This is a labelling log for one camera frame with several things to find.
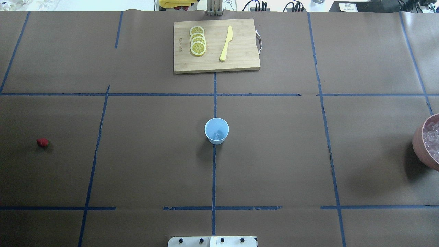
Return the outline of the clear ice cube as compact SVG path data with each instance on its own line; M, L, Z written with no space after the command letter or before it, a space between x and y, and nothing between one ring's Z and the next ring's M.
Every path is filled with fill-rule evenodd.
M224 138L224 133L222 133L221 131L217 131L215 133L212 133L211 135L211 139L214 141L219 141L223 138Z

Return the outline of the light blue plastic cup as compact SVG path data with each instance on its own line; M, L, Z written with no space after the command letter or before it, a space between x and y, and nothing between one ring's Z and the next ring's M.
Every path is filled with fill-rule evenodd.
M212 133L215 133L217 131L221 131L224 133L224 138L219 141L214 141L211 139ZM228 123L221 118L212 118L204 126L204 134L206 135L207 139L210 141L211 144L218 145L222 144L226 137L229 134L229 125Z

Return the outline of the clear ice cubes pile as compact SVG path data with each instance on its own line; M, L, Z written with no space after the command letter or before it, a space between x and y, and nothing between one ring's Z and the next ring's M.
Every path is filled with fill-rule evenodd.
M437 121L427 123L422 130L422 138L426 150L439 162L439 123Z

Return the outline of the yellow plastic knife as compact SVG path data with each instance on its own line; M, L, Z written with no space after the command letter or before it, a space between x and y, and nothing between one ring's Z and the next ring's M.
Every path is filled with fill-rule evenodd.
M219 57L220 62L226 61L229 43L232 40L233 40L233 28L232 28L231 25L229 25L228 26L228 30L227 30L227 34L226 34L226 39L225 39L224 47L223 47L223 49L221 51L221 54L220 54L220 57Z

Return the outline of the bamboo cutting board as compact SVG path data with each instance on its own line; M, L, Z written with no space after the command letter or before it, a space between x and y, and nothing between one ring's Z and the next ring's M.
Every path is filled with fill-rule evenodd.
M228 26L233 28L226 61L219 60L224 47ZM204 28L206 52L202 56L191 54L193 26ZM259 50L256 43L254 19L217 19L174 22L174 73L229 72L259 70Z

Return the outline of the front lemon slice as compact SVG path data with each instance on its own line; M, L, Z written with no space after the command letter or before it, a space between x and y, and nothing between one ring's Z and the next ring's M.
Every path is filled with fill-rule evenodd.
M201 42L196 42L195 44L191 44L190 51L191 54L195 56L202 56L206 52L206 45Z

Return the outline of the lemon slice farthest from logo end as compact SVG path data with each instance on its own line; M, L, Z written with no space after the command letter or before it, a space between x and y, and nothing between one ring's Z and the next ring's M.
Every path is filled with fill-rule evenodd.
M200 33L202 35L204 35L204 28L201 26L193 26L190 31L189 31L190 35L194 35L195 33Z

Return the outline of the red strawberry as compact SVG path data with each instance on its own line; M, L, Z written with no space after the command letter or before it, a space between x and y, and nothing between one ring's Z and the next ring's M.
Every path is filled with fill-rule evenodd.
M36 142L37 142L37 145L39 147L42 147L42 148L48 147L50 144L49 140L46 138L37 139Z

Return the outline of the pink bowl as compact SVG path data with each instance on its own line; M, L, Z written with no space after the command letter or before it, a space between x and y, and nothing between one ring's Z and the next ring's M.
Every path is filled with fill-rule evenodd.
M424 133L424 128L427 126L427 124L431 122L438 122L438 119L439 119L439 114L434 114L428 117L416 129L412 138L412 147L416 156L419 158L420 161L422 161L423 164L425 164L425 166L435 171L439 171L439 165L438 162L434 159L434 156L432 156L427 150L427 147L423 140L423 133Z

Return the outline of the aluminium frame post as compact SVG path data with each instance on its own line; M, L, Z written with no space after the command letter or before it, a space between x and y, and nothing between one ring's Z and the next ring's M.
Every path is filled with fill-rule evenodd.
M222 0L207 0L206 14L207 16L222 16L224 13Z

